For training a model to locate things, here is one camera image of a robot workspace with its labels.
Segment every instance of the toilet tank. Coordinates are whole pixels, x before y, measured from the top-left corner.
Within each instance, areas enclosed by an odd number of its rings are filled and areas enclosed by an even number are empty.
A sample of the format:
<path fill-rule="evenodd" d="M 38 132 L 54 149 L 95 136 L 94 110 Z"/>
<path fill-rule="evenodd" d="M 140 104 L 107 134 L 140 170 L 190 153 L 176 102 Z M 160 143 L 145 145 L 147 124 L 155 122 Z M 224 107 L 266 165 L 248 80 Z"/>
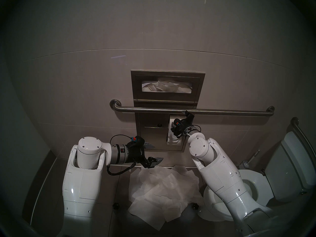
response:
<path fill-rule="evenodd" d="M 281 202 L 294 200 L 302 190 L 316 184 L 316 172 L 304 146 L 291 131 L 274 152 L 265 170 L 275 198 Z"/>

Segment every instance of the black knob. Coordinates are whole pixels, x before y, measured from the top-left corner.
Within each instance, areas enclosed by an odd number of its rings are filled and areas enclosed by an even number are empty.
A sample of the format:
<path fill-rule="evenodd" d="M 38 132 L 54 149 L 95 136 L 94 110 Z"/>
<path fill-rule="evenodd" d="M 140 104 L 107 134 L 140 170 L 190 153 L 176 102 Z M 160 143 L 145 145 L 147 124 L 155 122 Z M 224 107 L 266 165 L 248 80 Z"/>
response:
<path fill-rule="evenodd" d="M 113 209 L 118 210 L 119 209 L 119 203 L 114 203 L 113 204 Z"/>
<path fill-rule="evenodd" d="M 192 205 L 192 209 L 193 209 L 193 210 L 197 210 L 197 209 L 198 209 L 198 207 L 199 207 L 199 205 L 198 205 L 198 204 L 193 203 L 193 205 Z"/>

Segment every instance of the toilet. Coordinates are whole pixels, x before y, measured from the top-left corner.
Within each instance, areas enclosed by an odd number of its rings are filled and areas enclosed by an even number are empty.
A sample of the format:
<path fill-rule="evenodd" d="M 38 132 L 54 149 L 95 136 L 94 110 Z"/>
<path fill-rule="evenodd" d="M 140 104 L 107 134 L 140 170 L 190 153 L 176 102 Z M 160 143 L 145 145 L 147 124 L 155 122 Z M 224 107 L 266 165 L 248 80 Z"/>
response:
<path fill-rule="evenodd" d="M 251 197 L 266 206 L 275 197 L 280 202 L 291 202 L 316 185 L 313 163 L 297 136 L 286 134 L 265 170 L 265 176 L 252 170 L 239 170 Z M 224 202 L 209 188 L 204 190 L 204 203 L 199 216 L 208 221 L 233 221 Z"/>

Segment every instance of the paper towel dispenser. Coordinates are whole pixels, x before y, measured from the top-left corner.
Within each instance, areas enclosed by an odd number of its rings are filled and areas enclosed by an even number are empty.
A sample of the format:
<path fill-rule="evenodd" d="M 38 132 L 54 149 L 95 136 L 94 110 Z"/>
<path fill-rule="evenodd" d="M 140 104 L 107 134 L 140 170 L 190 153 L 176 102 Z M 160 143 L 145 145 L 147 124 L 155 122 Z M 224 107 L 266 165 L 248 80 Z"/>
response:
<path fill-rule="evenodd" d="M 132 70 L 134 107 L 196 108 L 204 73 Z M 167 144 L 170 114 L 135 113 L 137 135 L 155 146 L 154 151 L 184 151 Z"/>

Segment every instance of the stainless steel panel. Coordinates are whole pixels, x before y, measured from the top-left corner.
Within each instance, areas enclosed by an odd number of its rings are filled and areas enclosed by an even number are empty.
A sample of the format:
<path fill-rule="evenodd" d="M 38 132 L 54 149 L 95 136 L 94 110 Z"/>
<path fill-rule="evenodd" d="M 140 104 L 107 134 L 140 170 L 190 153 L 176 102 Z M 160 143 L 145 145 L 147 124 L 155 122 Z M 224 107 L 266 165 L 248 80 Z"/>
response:
<path fill-rule="evenodd" d="M 132 70 L 134 107 L 194 109 L 198 104 L 205 74 L 168 71 Z M 143 81 L 174 81 L 192 84 L 191 93 L 143 92 Z M 186 142 L 180 146 L 167 145 L 170 113 L 135 113 L 137 134 L 155 146 L 154 151 L 184 151 Z"/>

